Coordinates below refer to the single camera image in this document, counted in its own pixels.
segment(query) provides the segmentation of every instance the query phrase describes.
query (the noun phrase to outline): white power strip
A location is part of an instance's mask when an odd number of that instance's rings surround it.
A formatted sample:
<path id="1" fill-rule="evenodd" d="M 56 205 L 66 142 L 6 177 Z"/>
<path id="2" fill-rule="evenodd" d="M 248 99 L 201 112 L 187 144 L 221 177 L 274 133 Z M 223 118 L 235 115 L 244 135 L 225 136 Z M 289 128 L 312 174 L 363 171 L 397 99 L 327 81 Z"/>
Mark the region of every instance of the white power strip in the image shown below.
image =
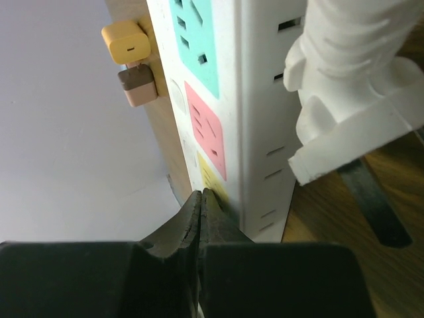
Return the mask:
<path id="1" fill-rule="evenodd" d="M 300 147 L 284 60 L 306 0 L 147 0 L 193 189 L 255 241 L 281 241 Z"/>

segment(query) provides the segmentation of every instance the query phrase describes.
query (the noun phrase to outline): yellow cube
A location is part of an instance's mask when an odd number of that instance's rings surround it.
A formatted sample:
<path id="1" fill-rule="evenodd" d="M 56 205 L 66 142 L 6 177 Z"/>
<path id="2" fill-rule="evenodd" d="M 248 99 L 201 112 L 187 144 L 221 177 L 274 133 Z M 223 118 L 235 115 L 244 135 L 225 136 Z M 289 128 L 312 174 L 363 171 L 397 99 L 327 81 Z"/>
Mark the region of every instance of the yellow cube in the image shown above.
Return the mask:
<path id="1" fill-rule="evenodd" d="M 148 37 L 134 21 L 119 21 L 105 26 L 101 35 L 117 64 L 135 62 L 150 55 Z"/>

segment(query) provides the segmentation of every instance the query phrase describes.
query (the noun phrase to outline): white robotic part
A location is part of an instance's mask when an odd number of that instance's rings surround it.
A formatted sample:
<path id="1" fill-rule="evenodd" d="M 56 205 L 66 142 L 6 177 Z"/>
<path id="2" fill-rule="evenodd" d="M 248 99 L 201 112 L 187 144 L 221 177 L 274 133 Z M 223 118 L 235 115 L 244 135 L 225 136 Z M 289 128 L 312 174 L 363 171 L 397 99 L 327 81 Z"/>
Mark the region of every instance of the white robotic part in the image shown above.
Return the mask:
<path id="1" fill-rule="evenodd" d="M 251 239 L 280 242 L 300 147 L 284 59 L 306 0 L 147 0 L 193 189 L 215 191 Z"/>
<path id="2" fill-rule="evenodd" d="M 395 57 L 422 0 L 308 1 L 303 34 L 286 58 L 284 85 L 299 91 L 290 166 L 300 184 L 424 125 L 424 75 Z"/>

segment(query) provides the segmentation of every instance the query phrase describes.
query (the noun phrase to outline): white wall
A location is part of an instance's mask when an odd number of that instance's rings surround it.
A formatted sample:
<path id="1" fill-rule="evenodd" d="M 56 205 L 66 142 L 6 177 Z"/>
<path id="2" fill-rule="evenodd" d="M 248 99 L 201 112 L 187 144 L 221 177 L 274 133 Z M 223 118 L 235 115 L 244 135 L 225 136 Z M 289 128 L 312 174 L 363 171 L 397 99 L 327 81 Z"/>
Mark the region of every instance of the white wall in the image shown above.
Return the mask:
<path id="1" fill-rule="evenodd" d="M 141 239 L 178 210 L 103 0 L 2 0 L 0 241 Z"/>

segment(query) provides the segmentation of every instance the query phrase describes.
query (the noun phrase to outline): brown block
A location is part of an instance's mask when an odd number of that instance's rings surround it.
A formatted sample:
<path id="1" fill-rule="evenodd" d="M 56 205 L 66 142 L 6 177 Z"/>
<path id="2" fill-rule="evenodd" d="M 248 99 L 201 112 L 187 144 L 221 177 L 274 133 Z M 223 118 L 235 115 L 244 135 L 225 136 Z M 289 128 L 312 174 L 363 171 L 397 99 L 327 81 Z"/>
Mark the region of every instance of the brown block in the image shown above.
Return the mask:
<path id="1" fill-rule="evenodd" d="M 118 77 L 132 107 L 147 104 L 158 98 L 152 70 L 146 64 L 121 71 Z"/>

